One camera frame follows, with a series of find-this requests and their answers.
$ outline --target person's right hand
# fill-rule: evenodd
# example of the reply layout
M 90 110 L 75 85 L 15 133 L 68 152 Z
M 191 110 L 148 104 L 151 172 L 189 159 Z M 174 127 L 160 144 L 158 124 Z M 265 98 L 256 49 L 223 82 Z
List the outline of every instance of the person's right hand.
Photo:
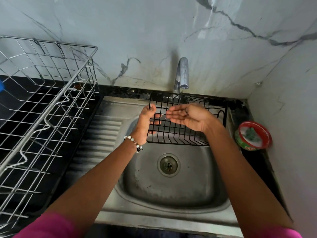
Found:
M 166 111 L 166 118 L 173 123 L 182 124 L 201 132 L 206 131 L 208 124 L 219 122 L 212 113 L 196 103 L 172 106 Z

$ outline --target beaded bracelet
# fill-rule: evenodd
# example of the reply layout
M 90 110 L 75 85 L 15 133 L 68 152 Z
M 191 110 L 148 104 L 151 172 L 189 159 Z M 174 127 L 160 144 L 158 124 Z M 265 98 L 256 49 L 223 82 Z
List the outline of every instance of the beaded bracelet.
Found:
M 140 152 L 140 151 L 143 150 L 143 149 L 142 149 L 142 146 L 141 146 L 141 145 L 138 145 L 138 143 L 135 142 L 134 139 L 133 139 L 131 136 L 124 136 L 124 139 L 129 139 L 129 140 L 131 140 L 131 141 L 137 146 L 137 151 L 136 151 L 136 153 L 138 153 L 138 152 Z

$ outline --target chrome faucet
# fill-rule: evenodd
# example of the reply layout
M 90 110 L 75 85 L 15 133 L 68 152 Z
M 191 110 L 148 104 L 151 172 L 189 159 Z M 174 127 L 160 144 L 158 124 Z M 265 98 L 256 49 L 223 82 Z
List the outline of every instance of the chrome faucet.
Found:
M 173 93 L 179 94 L 180 88 L 189 88 L 188 59 L 185 57 L 182 57 L 178 62 Z M 180 98 L 180 95 L 173 95 L 173 98 Z

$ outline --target pink shirt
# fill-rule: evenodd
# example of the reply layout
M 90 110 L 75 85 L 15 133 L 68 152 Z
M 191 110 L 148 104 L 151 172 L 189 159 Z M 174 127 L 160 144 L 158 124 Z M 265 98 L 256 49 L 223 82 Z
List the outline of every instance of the pink shirt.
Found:
M 75 226 L 57 213 L 45 213 L 21 230 L 14 238 L 75 238 Z M 292 229 L 276 227 L 261 232 L 254 238 L 302 238 Z

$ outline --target sink drain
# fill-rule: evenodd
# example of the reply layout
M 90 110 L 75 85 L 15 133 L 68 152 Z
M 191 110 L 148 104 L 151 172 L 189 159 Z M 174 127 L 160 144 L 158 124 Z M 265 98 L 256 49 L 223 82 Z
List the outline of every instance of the sink drain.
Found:
M 179 173 L 180 162 L 179 159 L 173 154 L 163 154 L 159 157 L 158 171 L 166 177 L 174 177 Z

